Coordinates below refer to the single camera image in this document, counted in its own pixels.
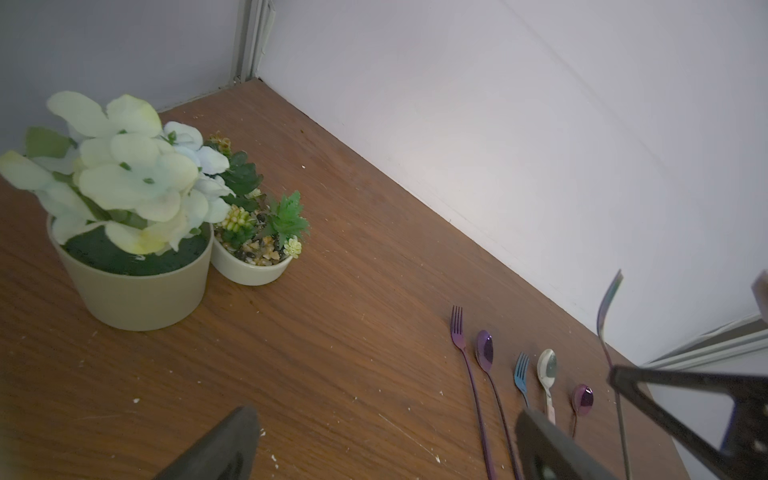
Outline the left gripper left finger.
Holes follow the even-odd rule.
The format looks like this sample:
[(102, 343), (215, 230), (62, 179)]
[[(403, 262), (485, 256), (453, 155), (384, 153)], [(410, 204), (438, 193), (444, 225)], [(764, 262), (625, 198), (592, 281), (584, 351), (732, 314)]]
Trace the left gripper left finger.
[(249, 479), (260, 434), (257, 410), (239, 406), (154, 479)]

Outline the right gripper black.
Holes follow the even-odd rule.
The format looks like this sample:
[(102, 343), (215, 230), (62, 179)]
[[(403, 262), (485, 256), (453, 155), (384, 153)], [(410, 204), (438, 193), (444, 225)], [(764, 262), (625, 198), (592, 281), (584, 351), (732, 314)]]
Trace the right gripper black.
[(717, 479), (767, 477), (767, 378), (615, 366), (609, 384)]

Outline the silver spoon pink handle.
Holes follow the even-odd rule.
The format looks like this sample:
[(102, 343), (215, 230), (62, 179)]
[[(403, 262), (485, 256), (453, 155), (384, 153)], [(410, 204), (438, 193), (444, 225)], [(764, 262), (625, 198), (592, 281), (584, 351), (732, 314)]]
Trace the silver spoon pink handle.
[(546, 415), (552, 424), (556, 423), (556, 412), (553, 404), (551, 388), (557, 375), (557, 357), (555, 352), (548, 348), (539, 356), (537, 363), (537, 378), (544, 390), (546, 401)]

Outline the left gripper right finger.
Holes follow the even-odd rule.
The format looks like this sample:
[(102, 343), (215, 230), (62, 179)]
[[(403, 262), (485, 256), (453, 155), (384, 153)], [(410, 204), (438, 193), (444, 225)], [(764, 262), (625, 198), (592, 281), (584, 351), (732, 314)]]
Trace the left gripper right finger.
[(525, 479), (616, 479), (539, 411), (524, 409), (515, 435)]

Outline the blue fork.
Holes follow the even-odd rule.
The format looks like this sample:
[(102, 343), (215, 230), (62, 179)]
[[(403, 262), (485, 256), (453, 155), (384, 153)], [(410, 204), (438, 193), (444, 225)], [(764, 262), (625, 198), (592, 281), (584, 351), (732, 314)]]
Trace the blue fork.
[(528, 394), (527, 394), (527, 369), (529, 366), (529, 356), (522, 352), (519, 354), (514, 367), (514, 384), (521, 393), (525, 406), (530, 407)]

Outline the green handled iridescent fork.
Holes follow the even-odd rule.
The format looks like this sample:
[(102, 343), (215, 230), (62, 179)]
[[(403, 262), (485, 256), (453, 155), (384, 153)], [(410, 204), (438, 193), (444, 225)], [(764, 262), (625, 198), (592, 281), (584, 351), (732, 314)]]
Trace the green handled iridescent fork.
[[(609, 284), (601, 300), (601, 303), (597, 312), (597, 318), (596, 318), (597, 336), (599, 338), (609, 369), (612, 369), (614, 367), (614, 363), (613, 363), (608, 345), (605, 341), (605, 324), (606, 324), (608, 311), (620, 288), (620, 285), (623, 279), (624, 277), (623, 277), (622, 270), (619, 269), (615, 274), (615, 276), (613, 277), (611, 283)], [(617, 390), (614, 391), (614, 397), (615, 397), (615, 406), (616, 406), (616, 412), (617, 412), (617, 418), (618, 418), (619, 435), (621, 440), (621, 449), (622, 449), (622, 456), (623, 456), (623, 463), (624, 463), (625, 478), (627, 480), (632, 480), (633, 475), (632, 475), (631, 458), (629, 454), (629, 446), (628, 446), (626, 428), (625, 428), (625, 418), (624, 418), (621, 396)]]

